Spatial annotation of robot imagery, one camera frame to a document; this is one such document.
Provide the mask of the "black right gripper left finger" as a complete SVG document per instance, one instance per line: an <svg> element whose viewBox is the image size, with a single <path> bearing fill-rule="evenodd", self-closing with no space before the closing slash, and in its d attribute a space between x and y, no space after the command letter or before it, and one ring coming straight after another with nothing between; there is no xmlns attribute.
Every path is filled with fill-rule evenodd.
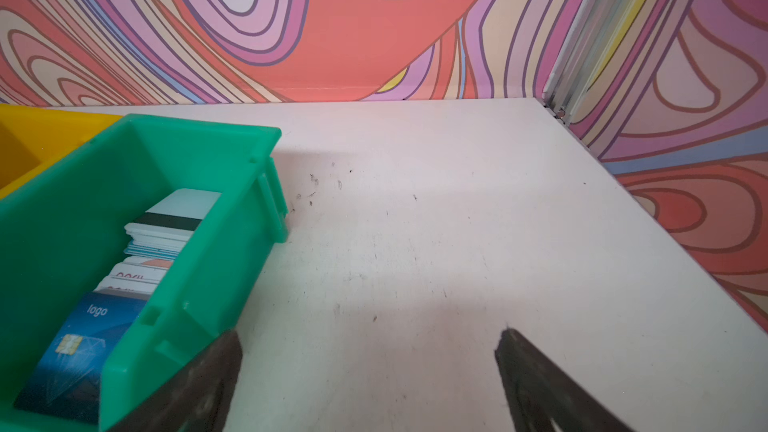
<svg viewBox="0 0 768 432"><path fill-rule="evenodd" d="M220 335L112 431L222 431L243 351L238 334Z"/></svg>

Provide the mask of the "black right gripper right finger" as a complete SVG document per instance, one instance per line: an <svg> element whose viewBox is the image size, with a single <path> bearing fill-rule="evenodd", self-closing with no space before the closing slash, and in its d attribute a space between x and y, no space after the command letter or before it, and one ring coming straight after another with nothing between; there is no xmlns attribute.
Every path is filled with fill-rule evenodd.
<svg viewBox="0 0 768 432"><path fill-rule="evenodd" d="M502 331L495 360L517 431L628 431L519 331Z"/></svg>

